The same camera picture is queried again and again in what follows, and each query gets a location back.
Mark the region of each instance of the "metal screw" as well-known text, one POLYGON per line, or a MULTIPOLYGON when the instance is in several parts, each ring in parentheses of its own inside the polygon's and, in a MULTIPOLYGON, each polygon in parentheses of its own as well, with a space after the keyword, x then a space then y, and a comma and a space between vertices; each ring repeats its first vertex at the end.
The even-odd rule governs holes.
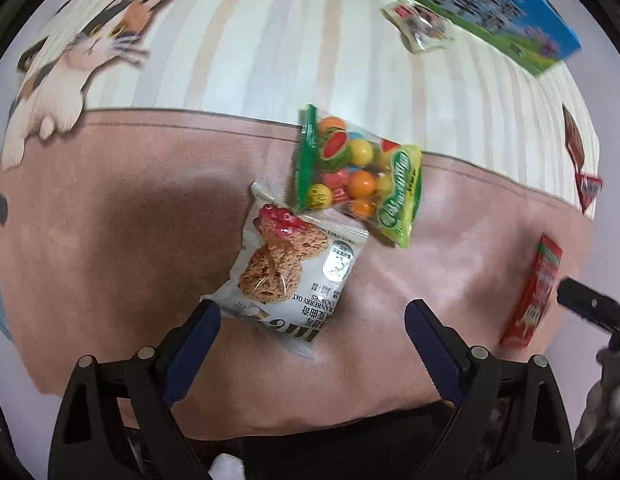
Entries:
POLYGON ((136 356, 139 359, 149 359, 154 355, 154 348, 151 346, 144 346, 139 352, 136 353, 136 356))
POLYGON ((488 357, 488 351, 482 346, 473 346, 472 355, 477 359, 486 359, 488 357))
POLYGON ((87 368, 92 364, 93 358, 91 355, 84 355, 76 363, 79 368, 87 368))
POLYGON ((546 359, 545 355, 537 354, 532 358, 532 360, 539 368, 545 368, 546 366, 548 366, 548 359, 546 359))

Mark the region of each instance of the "white striped fabric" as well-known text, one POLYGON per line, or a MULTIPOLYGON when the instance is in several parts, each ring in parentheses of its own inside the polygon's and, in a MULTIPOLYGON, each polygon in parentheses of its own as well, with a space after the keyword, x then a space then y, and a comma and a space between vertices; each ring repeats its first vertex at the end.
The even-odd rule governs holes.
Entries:
MULTIPOLYGON (((31 70, 109 1, 75 0, 46 27, 51 39, 31 70)), ((296 123, 312 102, 579 207, 562 103, 581 131, 585 173, 597 174, 599 141, 566 66, 533 78, 460 28, 448 49, 413 56, 379 11, 388 1, 175 0, 146 34, 145 67, 122 62, 96 75, 86 107, 296 123)))

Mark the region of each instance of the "blue gripper pad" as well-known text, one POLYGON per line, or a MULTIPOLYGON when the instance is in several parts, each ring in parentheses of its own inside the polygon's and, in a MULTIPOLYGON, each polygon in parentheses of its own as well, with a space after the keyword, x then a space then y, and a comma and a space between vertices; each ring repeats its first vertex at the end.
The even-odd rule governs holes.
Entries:
POLYGON ((423 300, 413 300, 405 308, 405 331, 410 336, 439 395, 458 406, 464 398, 462 365, 453 352, 462 350, 463 340, 451 328, 444 327, 423 300), (450 339, 456 348, 444 341, 450 339))
POLYGON ((165 371, 164 402, 168 407, 187 395, 221 327, 221 313, 217 304, 210 300, 204 300, 203 303, 206 304, 205 312, 198 320, 194 320, 194 326, 189 326, 188 320, 180 328, 190 330, 190 333, 165 371))

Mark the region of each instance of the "pink brown fabric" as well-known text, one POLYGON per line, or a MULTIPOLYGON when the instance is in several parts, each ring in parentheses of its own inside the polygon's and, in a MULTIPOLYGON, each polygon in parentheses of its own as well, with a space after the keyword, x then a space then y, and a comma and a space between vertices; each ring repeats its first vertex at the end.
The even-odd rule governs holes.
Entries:
MULTIPOLYGON (((0 286, 10 330, 42 393, 63 394, 81 355, 130 357, 181 324, 228 278, 258 180, 290 185, 295 127, 165 110, 88 112, 72 136, 30 139, 27 163, 0 173, 0 286)), ((558 199, 464 162, 423 159, 408 250, 372 237, 316 358, 290 353, 244 320, 224 319, 174 414, 186 436, 286 434, 438 398, 405 334, 423 298, 469 345, 497 350, 536 245, 564 250, 577 276, 591 224, 558 199)), ((525 351, 543 352, 562 316, 554 295, 525 351)))

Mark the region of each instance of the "calico cat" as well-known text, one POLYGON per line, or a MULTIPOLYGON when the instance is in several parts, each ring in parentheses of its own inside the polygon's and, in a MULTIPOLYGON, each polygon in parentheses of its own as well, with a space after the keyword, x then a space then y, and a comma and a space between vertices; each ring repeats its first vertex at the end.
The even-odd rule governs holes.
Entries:
MULTIPOLYGON (((23 84, 5 132, 1 164, 4 170, 21 163, 25 139, 42 140, 54 131, 72 129, 84 109, 83 90, 95 70, 113 59, 141 66, 145 51, 136 46, 157 10, 171 0, 113 0, 66 46, 61 56, 23 84)), ((29 49, 29 67, 45 40, 29 49)))

